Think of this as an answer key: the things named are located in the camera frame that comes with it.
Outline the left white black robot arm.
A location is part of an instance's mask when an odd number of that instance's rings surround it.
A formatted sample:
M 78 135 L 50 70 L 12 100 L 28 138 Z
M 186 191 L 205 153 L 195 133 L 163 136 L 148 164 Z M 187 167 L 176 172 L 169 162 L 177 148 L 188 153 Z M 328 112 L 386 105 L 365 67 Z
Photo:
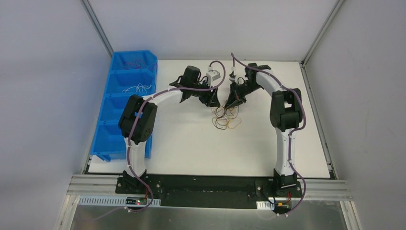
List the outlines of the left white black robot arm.
M 126 143 L 127 166 L 123 177 L 127 177 L 128 188 L 135 194 L 145 190 L 146 173 L 145 145 L 152 135 L 159 105 L 179 104 L 194 96 L 207 107 L 219 107 L 218 88 L 212 82 L 221 74 L 212 67 L 204 77 L 195 66 L 187 66 L 184 73 L 169 86 L 155 94 L 139 96 L 133 94 L 127 101 L 119 119 L 118 127 Z

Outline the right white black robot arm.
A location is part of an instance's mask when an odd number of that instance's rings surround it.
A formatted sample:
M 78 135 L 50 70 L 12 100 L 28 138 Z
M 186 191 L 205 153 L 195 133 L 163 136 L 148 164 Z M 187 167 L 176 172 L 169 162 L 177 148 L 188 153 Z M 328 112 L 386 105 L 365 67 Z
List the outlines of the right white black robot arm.
M 268 65 L 250 63 L 245 67 L 246 79 L 240 83 L 234 73 L 230 74 L 230 92 L 226 109 L 246 102 L 246 96 L 264 89 L 271 96 L 270 122 L 277 136 L 277 161 L 273 171 L 271 190 L 284 196 L 298 188 L 298 172 L 294 167 L 294 146 L 299 125 L 306 123 L 298 88 L 285 87 Z

